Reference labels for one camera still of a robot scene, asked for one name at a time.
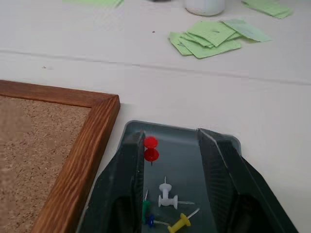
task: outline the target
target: white table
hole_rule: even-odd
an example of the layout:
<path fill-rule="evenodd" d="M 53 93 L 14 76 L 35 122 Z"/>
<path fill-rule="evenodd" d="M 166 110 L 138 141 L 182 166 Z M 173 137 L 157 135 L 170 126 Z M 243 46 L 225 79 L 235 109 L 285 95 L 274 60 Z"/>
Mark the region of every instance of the white table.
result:
<path fill-rule="evenodd" d="M 119 94 L 121 110 L 97 175 L 132 119 L 236 136 L 298 231 L 308 233 L 311 2 L 288 0 L 295 13 L 283 20 L 227 2 L 212 20 L 242 17 L 273 41 L 198 60 L 182 57 L 167 39 L 202 19 L 177 1 L 125 0 L 106 9 L 2 0 L 1 78 Z"/>

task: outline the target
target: cork surface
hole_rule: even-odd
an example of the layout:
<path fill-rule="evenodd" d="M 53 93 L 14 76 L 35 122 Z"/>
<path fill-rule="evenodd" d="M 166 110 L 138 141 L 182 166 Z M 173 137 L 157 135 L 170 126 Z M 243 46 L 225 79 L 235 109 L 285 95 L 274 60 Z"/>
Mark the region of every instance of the cork surface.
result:
<path fill-rule="evenodd" d="M 0 233 L 28 233 L 88 108 L 0 96 Z"/>

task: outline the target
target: red push pin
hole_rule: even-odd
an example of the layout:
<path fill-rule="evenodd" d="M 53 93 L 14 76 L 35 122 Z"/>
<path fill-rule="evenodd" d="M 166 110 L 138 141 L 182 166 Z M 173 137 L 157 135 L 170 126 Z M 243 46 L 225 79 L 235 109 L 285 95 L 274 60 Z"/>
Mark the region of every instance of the red push pin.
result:
<path fill-rule="evenodd" d="M 144 140 L 144 146 L 147 148 L 144 157 L 148 162 L 152 162 L 159 158 L 159 152 L 155 149 L 158 145 L 158 141 L 155 137 L 147 137 Z"/>

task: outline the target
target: wooden frame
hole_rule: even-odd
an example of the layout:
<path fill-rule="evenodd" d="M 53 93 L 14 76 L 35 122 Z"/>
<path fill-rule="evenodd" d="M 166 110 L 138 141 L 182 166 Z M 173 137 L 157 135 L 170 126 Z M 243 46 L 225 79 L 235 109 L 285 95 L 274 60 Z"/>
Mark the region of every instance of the wooden frame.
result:
<path fill-rule="evenodd" d="M 32 229 L 74 232 L 120 109 L 119 96 L 4 80 L 0 95 L 91 108 Z"/>

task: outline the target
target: cork board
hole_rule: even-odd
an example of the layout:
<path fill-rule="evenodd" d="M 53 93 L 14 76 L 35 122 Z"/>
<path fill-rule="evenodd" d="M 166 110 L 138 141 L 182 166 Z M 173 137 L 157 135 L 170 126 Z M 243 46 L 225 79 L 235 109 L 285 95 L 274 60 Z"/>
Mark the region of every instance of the cork board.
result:
<path fill-rule="evenodd" d="M 119 109 L 114 94 L 0 80 L 1 233 L 75 231 Z"/>
<path fill-rule="evenodd" d="M 28 233 L 90 109 L 8 97 L 0 109 L 0 224 Z"/>

